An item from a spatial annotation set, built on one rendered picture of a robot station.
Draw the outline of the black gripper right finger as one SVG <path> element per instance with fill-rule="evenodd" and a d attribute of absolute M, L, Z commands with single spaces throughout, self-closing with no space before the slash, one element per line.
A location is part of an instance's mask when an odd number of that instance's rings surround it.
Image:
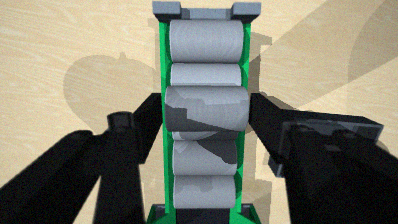
<path fill-rule="evenodd" d="M 283 164 L 290 224 L 398 224 L 397 157 L 350 130 L 322 135 L 260 93 L 248 123 Z"/>

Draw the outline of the grey steel billet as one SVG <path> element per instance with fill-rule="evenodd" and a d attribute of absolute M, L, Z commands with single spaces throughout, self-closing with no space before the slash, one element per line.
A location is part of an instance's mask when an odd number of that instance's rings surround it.
<path fill-rule="evenodd" d="M 238 63 L 243 48 L 240 20 L 186 20 L 170 22 L 173 63 Z"/>
<path fill-rule="evenodd" d="M 233 175 L 174 176 L 175 209 L 234 208 Z"/>
<path fill-rule="evenodd" d="M 171 85 L 241 86 L 237 63 L 173 63 Z"/>

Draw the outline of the grey steel cylinder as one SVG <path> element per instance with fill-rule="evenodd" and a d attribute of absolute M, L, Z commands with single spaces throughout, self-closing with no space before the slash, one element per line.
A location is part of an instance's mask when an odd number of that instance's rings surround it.
<path fill-rule="evenodd" d="M 248 92 L 244 86 L 169 85 L 164 113 L 169 132 L 243 132 Z"/>
<path fill-rule="evenodd" d="M 174 140 L 236 140 L 239 132 L 172 132 Z"/>
<path fill-rule="evenodd" d="M 175 176 L 235 175 L 237 149 L 234 140 L 174 140 Z"/>

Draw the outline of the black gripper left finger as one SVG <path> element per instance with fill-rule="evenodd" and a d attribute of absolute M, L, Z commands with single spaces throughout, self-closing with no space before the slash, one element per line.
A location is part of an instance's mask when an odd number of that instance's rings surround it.
<path fill-rule="evenodd" d="M 161 93 L 107 122 L 68 133 L 4 184 L 0 224 L 73 224 L 99 178 L 92 224 L 146 224 L 139 164 L 163 123 Z"/>

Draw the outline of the dark grey rectangular bar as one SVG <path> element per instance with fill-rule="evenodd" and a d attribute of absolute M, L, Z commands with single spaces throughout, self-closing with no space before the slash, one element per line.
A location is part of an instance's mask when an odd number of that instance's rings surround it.
<path fill-rule="evenodd" d="M 186 20 L 240 20 L 250 24 L 251 19 L 230 19 L 231 8 L 182 8 L 182 18 Z M 172 19 L 157 19 L 160 23 L 170 24 Z"/>

